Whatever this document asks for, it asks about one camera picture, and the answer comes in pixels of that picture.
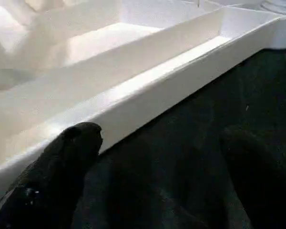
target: dark background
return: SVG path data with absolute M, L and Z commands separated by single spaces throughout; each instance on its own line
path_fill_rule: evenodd
M 271 130 L 286 162 L 286 50 L 255 54 L 108 150 L 73 227 L 251 228 L 219 147 L 236 124 Z

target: black cloth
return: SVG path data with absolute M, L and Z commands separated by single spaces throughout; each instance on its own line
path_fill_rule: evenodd
M 257 53 L 103 154 L 72 228 L 253 228 L 220 150 L 235 124 L 271 130 L 286 163 L 286 51 Z

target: white plastic surface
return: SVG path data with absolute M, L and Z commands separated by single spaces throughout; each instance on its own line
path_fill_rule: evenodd
M 286 48 L 286 15 L 260 4 L 0 0 L 0 197 L 63 129 L 100 124 L 103 152 L 259 50 Z

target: plastic organizer tray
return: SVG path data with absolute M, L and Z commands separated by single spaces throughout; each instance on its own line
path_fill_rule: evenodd
M 285 0 L 0 0 L 0 198 L 63 129 L 102 152 L 261 49 Z

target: gloved hand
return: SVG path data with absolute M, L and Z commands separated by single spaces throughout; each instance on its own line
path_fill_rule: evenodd
M 255 229 L 286 229 L 286 166 L 273 158 L 270 130 L 232 126 L 221 139 L 235 190 Z
M 100 132 L 81 123 L 52 141 L 1 200 L 0 229 L 70 228 L 84 176 L 102 145 Z

